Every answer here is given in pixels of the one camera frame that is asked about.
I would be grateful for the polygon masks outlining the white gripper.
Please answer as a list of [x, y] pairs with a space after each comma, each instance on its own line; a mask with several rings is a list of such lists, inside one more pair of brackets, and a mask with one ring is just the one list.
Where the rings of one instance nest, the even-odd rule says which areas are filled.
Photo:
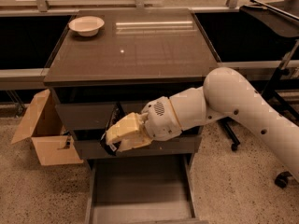
[[107, 130], [107, 144], [112, 145], [120, 142], [118, 151], [123, 152], [148, 146], [152, 139], [167, 141], [181, 135], [181, 127], [167, 97], [163, 96], [148, 102], [141, 113], [147, 115], [145, 129], [149, 137], [142, 134], [142, 118], [136, 113], [130, 113]]

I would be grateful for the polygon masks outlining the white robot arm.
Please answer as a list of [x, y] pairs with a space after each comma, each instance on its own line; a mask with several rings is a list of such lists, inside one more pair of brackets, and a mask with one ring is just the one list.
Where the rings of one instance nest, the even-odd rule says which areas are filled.
[[264, 141], [299, 180], [299, 126], [281, 116], [234, 69], [211, 71], [200, 88], [148, 102], [109, 127], [104, 140], [113, 151], [168, 141], [196, 126], [231, 118]]

